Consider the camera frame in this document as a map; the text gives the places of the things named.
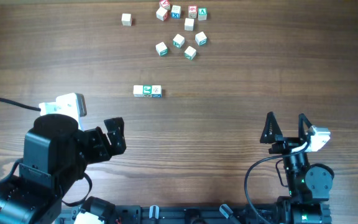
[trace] white cube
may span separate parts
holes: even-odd
[[[132,17],[130,14],[122,13],[121,22],[124,26],[132,25]]]
[[[161,0],[160,7],[163,7],[166,10],[171,10],[171,4],[169,3],[168,0]]]
[[[189,18],[197,18],[197,6],[189,6]]]
[[[198,8],[198,20],[199,21],[206,20],[207,13],[208,12],[206,8]]]
[[[144,97],[142,85],[134,85],[134,96],[135,97]]]
[[[155,49],[157,50],[159,56],[164,56],[168,53],[168,48],[164,44],[164,42],[161,42],[155,46]]]
[[[176,18],[176,19],[180,19],[180,14],[181,14],[180,6],[172,6],[171,17]]]
[[[200,32],[199,34],[196,34],[196,42],[199,46],[206,44],[206,36],[204,32]]]
[[[180,34],[177,34],[173,39],[173,45],[175,47],[181,48],[184,43],[185,43],[185,38],[182,37]]]
[[[157,15],[158,19],[164,21],[168,17],[168,10],[160,7],[155,14]]]
[[[194,19],[186,18],[185,20],[185,30],[193,31],[194,29]]]
[[[162,97],[162,88],[160,85],[152,85],[152,97]]]
[[[194,49],[193,47],[188,47],[186,50],[185,50],[185,57],[188,59],[188,60],[192,60],[195,56],[196,56],[196,49]]]

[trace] pair of blocks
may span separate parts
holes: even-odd
[[[185,43],[185,38],[182,37],[180,34],[177,34],[175,36],[175,38],[173,39],[173,45],[178,48],[181,48],[184,43]],[[189,60],[192,60],[196,56],[196,53],[197,53],[197,50],[194,49],[193,47],[189,46],[185,50],[185,57]]]
[[[168,14],[168,11],[171,10],[171,4],[169,3],[168,0],[160,0],[160,7],[167,10],[167,12],[166,12],[167,14]],[[171,17],[179,19],[180,14],[181,14],[181,7],[180,6],[172,6]]]
[[[162,88],[160,85],[134,85],[135,97],[162,97]]]
[[[168,10],[165,9],[164,7],[160,7],[155,14],[157,15],[158,19],[160,19],[161,21],[165,21],[168,17]],[[180,14],[181,14],[180,6],[172,6],[171,17],[180,19]]]
[[[197,18],[198,12],[198,20],[203,21],[206,20],[206,16],[208,14],[206,8],[197,8],[197,6],[189,6],[189,18],[195,19]]]
[[[207,41],[207,37],[205,36],[204,32],[200,32],[199,34],[196,34],[196,42],[199,46],[206,44],[206,41]],[[185,38],[180,34],[177,34],[175,38],[173,38],[173,45],[175,47],[181,48],[184,43],[185,43]]]

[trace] white plastic part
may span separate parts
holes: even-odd
[[[40,115],[64,114],[78,122],[78,129],[82,130],[80,117],[86,116],[85,99],[82,94],[70,93],[56,97],[56,102],[40,103]]]
[[[74,224],[104,224],[104,221],[99,220],[99,217],[89,212],[79,213],[75,218]]]
[[[310,145],[305,152],[317,152],[319,151],[329,140],[331,132],[328,128],[317,128],[312,125],[307,134],[310,135]],[[292,152],[298,152],[306,147],[307,142],[303,143],[302,146],[292,149]]]

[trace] wooden table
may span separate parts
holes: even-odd
[[[86,129],[122,116],[127,151],[88,166],[91,195],[117,205],[245,204],[244,175],[267,157],[259,144],[274,111],[286,136],[298,114],[328,127],[315,154],[336,173],[329,204],[335,223],[358,223],[358,3],[207,1],[207,21],[184,30],[159,21],[156,2],[0,6],[0,96],[37,106],[85,95]],[[132,27],[121,25],[131,13]],[[195,43],[204,31],[209,42]],[[172,45],[176,34],[184,49]],[[155,45],[170,49],[159,57]],[[193,61],[183,56],[193,46]],[[133,85],[162,85],[164,97],[134,98]],[[22,156],[37,112],[0,103],[0,179]],[[255,203],[288,195],[275,161],[249,180]],[[65,200],[82,198],[77,182]]]

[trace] white bracket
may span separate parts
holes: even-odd
[[[40,103],[41,116],[46,114],[64,114],[78,122],[78,129],[82,130],[80,117],[86,116],[85,99],[82,94],[70,93],[56,97],[56,102]]]

